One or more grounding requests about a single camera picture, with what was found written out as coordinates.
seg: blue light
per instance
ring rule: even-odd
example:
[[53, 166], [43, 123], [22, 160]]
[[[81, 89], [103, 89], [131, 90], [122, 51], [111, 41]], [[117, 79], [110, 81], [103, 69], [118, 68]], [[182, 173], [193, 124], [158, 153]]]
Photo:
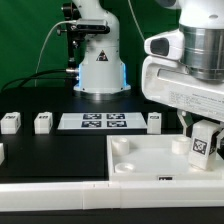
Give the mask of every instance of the blue light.
[[79, 83], [78, 87], [80, 88], [82, 86], [82, 65], [79, 64]]
[[126, 69], [126, 65], [125, 64], [123, 64], [123, 78], [124, 78], [124, 83], [123, 83], [123, 85], [124, 86], [127, 86], [127, 81], [126, 81], [126, 78], [127, 78], [127, 69]]

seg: warning label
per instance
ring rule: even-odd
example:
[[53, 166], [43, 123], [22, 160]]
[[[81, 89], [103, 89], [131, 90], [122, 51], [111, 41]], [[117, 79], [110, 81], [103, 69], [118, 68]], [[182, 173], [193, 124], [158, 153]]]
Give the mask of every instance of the warning label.
[[96, 61], [108, 61], [108, 58], [104, 51], [101, 51]]

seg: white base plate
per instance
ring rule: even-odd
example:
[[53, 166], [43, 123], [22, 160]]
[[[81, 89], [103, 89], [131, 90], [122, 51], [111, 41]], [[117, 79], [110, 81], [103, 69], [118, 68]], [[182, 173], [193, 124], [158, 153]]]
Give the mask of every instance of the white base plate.
[[64, 113], [58, 130], [147, 129], [141, 113]]

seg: black sticker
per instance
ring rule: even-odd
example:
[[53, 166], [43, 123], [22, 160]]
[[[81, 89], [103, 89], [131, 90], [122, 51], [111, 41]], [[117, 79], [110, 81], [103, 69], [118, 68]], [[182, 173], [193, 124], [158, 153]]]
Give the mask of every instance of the black sticker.
[[172, 176], [160, 176], [158, 177], [158, 180], [173, 180], [173, 177]]
[[159, 119], [159, 116], [150, 116], [150, 119], [158, 120]]
[[107, 119], [108, 120], [125, 119], [125, 115], [124, 114], [107, 114]]
[[193, 151], [205, 155], [206, 149], [207, 149], [207, 142], [201, 141], [197, 138], [194, 139]]
[[108, 128], [126, 128], [127, 122], [126, 121], [107, 121]]
[[100, 128], [101, 121], [83, 121], [82, 128]]
[[84, 114], [83, 120], [99, 120], [102, 119], [102, 114]]
[[5, 117], [5, 119], [15, 119], [16, 118], [16, 116], [7, 116], [7, 117]]
[[108, 61], [108, 58], [104, 51], [101, 51], [100, 55], [96, 59], [97, 61]]
[[39, 116], [40, 119], [48, 119], [48, 116]]

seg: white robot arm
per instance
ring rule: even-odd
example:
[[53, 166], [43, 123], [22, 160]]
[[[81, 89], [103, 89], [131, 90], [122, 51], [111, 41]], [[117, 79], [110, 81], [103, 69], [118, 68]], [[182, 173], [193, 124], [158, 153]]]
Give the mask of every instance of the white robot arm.
[[116, 98], [130, 90], [126, 83], [125, 64], [119, 57], [119, 21], [102, 9], [99, 0], [73, 0], [81, 17], [105, 20], [108, 34], [87, 35], [85, 58], [79, 66], [79, 84], [75, 94], [94, 100]]

